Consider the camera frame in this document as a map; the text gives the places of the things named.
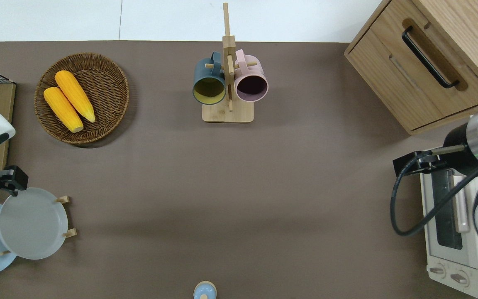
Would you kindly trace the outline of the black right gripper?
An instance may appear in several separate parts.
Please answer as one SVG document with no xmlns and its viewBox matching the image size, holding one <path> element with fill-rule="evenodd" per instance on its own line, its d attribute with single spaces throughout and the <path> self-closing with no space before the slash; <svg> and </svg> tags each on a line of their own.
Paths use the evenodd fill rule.
<svg viewBox="0 0 478 299">
<path fill-rule="evenodd" d="M 468 176 L 476 168 L 478 168 L 478 159 L 472 152 L 467 141 L 467 123 L 451 130 L 444 139 L 441 147 L 433 148 L 434 160 L 428 162 L 426 167 L 422 169 L 419 158 L 410 165 L 404 176 L 417 173 L 430 174 L 434 172 L 445 172 L 452 170 L 463 176 Z M 393 159 L 393 170 L 396 177 L 401 175 L 402 170 L 422 151 L 413 151 L 406 155 Z"/>
</svg>

